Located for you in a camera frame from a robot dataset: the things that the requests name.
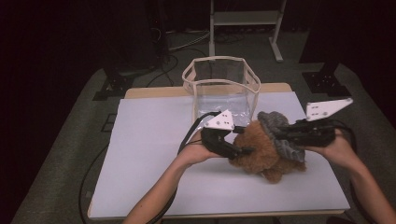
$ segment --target plush toy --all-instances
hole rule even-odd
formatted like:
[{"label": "plush toy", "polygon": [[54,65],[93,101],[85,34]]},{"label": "plush toy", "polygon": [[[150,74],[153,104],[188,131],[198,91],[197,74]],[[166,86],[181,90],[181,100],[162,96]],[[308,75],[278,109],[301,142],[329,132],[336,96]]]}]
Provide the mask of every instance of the plush toy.
[{"label": "plush toy", "polygon": [[278,112],[260,112],[243,133],[238,134],[233,144],[237,147],[253,147],[250,154],[242,154],[230,164],[243,168],[249,174],[262,174],[270,183],[278,183],[282,175],[293,169],[305,171],[304,150],[287,140],[277,140],[277,127],[289,122]]}]

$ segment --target hand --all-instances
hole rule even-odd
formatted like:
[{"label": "hand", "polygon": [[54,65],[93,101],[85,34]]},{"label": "hand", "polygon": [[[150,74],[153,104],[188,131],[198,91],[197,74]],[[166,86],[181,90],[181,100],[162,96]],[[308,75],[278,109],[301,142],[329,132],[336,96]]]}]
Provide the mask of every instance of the hand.
[{"label": "hand", "polygon": [[361,160],[353,151],[340,130],[335,130],[335,139],[326,147],[304,147],[306,150],[315,151],[324,158],[347,169],[353,169]]},{"label": "hand", "polygon": [[201,131],[197,131],[191,138],[190,142],[181,150],[177,156],[177,160],[191,166],[195,163],[206,161],[210,158],[219,158],[220,155],[209,151],[202,145]]}]

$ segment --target gray plush fabric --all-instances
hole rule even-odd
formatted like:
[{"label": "gray plush fabric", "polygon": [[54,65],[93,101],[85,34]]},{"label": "gray plush fabric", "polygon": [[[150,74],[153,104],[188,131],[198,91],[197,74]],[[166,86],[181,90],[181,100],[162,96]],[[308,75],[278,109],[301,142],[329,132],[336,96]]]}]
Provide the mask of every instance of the gray plush fabric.
[{"label": "gray plush fabric", "polygon": [[280,132],[277,127],[289,126],[289,121],[283,114],[276,111],[269,114],[261,111],[257,119],[260,121],[262,129],[273,141],[276,151],[281,157],[293,161],[305,162],[305,151],[303,149],[298,148],[288,140],[278,140],[274,136],[274,133]]}]

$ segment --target clear plastic bin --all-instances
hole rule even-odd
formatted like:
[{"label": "clear plastic bin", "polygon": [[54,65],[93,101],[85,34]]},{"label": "clear plastic bin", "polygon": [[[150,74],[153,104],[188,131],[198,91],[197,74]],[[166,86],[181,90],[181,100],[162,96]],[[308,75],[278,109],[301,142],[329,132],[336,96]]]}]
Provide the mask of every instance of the clear plastic bin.
[{"label": "clear plastic bin", "polygon": [[194,59],[184,70],[184,88],[194,96],[192,118],[230,110],[234,125],[247,126],[256,108],[260,85],[242,58],[214,56]]}]

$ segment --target person's right hand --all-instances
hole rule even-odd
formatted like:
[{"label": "person's right hand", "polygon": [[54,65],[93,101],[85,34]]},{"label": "person's right hand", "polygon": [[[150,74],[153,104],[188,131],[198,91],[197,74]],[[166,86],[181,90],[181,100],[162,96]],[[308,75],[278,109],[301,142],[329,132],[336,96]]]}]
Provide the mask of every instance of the person's right hand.
[{"label": "person's right hand", "polygon": [[321,154],[327,160],[335,164],[352,169],[361,160],[353,151],[351,145],[345,139],[340,130],[335,130],[335,139],[326,147],[303,147],[303,149],[315,151]]}]

